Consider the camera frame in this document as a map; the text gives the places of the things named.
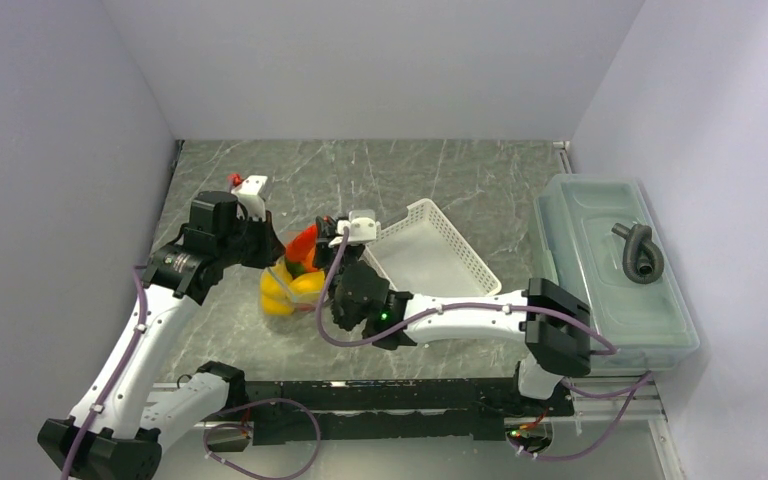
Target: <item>container lid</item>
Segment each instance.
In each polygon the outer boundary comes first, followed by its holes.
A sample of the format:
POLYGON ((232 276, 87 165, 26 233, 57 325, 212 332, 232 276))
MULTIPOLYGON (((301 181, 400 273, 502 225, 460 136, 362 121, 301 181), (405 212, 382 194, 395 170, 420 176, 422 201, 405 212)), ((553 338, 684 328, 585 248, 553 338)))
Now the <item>container lid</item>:
POLYGON ((541 194, 537 211, 546 224, 560 286, 590 304, 601 334, 620 347, 699 346, 668 259, 661 278, 648 285, 623 273, 625 240, 611 232, 615 223, 652 226, 652 241, 663 251, 636 181, 557 175, 541 194))

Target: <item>black coiled hose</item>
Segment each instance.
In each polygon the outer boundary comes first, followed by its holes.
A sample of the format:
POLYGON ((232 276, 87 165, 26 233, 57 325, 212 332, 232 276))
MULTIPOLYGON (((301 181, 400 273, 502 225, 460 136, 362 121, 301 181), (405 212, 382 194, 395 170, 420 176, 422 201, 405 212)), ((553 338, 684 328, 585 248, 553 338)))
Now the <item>black coiled hose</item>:
POLYGON ((646 285, 661 278, 664 254, 652 242, 652 227, 635 223, 629 229, 617 223, 611 231, 625 239, 622 264, 623 273, 629 280, 646 285))

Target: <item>white basket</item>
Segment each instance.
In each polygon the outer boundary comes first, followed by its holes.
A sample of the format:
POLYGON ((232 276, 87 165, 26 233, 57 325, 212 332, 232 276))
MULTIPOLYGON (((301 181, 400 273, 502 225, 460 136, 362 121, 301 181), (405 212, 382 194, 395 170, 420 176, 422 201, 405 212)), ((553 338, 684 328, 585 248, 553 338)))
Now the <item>white basket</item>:
POLYGON ((383 229, 364 260, 394 290, 438 297, 483 297, 502 283, 430 199, 408 205, 404 220, 383 229))

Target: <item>gray marble countertop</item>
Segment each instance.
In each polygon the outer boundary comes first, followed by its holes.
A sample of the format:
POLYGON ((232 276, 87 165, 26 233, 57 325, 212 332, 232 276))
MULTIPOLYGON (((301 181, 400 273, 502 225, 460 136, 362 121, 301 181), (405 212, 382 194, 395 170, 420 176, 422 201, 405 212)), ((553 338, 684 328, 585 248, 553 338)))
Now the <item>gray marble countertop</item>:
MULTIPOLYGON (((372 208, 388 218, 431 198, 502 281, 531 276, 525 240, 532 201, 560 173, 544 141, 199 141, 186 142, 155 234, 171 240, 202 190, 225 188, 228 174, 269 175, 276 230, 301 230, 317 215, 372 208)), ((226 271, 185 328, 158 381, 175 381, 209 360, 250 380, 340 380, 509 376, 524 345, 457 340, 394 352, 338 348, 318 337, 312 314, 270 317, 258 305, 260 271, 226 271)), ((347 338, 327 319, 334 336, 347 338)), ((360 328, 352 332, 360 337, 360 328)))

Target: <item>gray wall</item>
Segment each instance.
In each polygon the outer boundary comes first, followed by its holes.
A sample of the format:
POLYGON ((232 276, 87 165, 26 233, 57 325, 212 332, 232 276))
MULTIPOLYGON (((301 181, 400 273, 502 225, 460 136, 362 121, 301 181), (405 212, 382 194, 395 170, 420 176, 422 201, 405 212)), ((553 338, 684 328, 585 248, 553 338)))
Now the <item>gray wall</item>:
POLYGON ((0 0, 0 478, 55 478, 36 445, 133 305, 174 150, 96 0, 0 0))
POLYGON ((188 139, 568 139, 642 3, 104 0, 188 139))
POLYGON ((768 0, 648 0, 573 146, 643 181, 703 334, 658 378, 690 478, 768 478, 768 0))

